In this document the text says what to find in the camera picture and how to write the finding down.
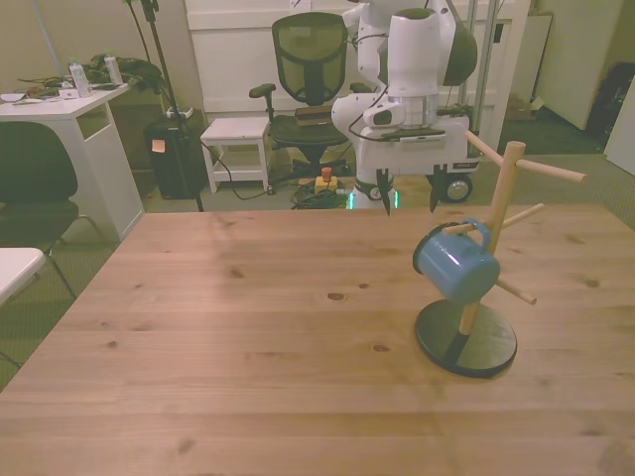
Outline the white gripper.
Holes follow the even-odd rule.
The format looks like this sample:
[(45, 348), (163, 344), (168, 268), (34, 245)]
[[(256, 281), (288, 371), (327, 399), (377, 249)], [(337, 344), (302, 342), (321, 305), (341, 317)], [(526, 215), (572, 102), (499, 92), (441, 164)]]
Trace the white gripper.
[(390, 175), (426, 175), (431, 185), (430, 211), (435, 211), (444, 191), (445, 172), (468, 173), (465, 133), (467, 117), (442, 117), (432, 129), (406, 131), (365, 127), (358, 141), (357, 159), (363, 169), (376, 171), (380, 198), (391, 215)]

